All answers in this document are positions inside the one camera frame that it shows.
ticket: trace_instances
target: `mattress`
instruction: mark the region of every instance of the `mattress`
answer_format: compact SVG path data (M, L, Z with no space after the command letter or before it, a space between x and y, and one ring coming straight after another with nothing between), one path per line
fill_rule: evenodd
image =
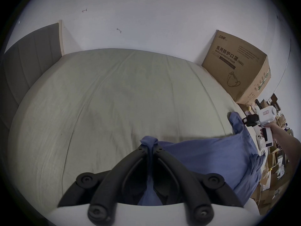
M67 54L29 89L13 118L12 181L45 216L77 175L110 170L144 136L177 143L232 135L233 111L244 116L192 62L130 49Z

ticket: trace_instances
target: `clutter pile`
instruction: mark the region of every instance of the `clutter pile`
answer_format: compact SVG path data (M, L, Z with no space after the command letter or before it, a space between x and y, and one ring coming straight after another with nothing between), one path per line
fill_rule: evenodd
M274 106L277 111L276 124L293 136L293 130L288 127L275 94L268 101L263 100L260 104L263 108L269 105ZM247 110L245 113L252 113L252 110ZM289 160L277 141L274 140L273 146L265 151L267 159L261 180L251 196L258 205L260 215L265 215L280 199L288 187L293 173Z
M271 78L268 56L264 52L236 36L218 30L202 66L239 104L246 116L256 114L255 100ZM293 136L275 94L260 105L260 109L275 107L276 124ZM265 215L286 190L293 172L280 145L273 138L271 143L264 142L260 129L259 125L254 126L259 154L265 153L266 158L261 168L261 180L251 198L257 203L260 214Z

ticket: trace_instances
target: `cardboard box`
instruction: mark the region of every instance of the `cardboard box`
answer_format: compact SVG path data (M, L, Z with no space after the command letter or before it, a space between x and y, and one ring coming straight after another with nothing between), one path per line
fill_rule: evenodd
M236 103L250 104L271 78L268 56L252 44L217 31L202 64Z
M281 115L277 121L278 121L280 127L283 127L286 123L286 119L285 119L284 115Z
M265 100L262 100L262 101L260 102L260 105L261 105L262 108L266 108L266 107L269 106L269 104L268 104Z

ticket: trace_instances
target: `blue cloth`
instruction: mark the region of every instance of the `blue cloth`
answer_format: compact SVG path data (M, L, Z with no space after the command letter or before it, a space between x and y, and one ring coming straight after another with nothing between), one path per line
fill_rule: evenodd
M218 173L234 190L243 205L250 198L261 178L261 165L265 155L259 156L256 145L239 114L232 112L229 121L235 135L224 138L171 143L150 136L141 140L152 155L157 143L177 158L190 171L201 174ZM147 190L138 205L162 205L153 190L152 161L149 162Z

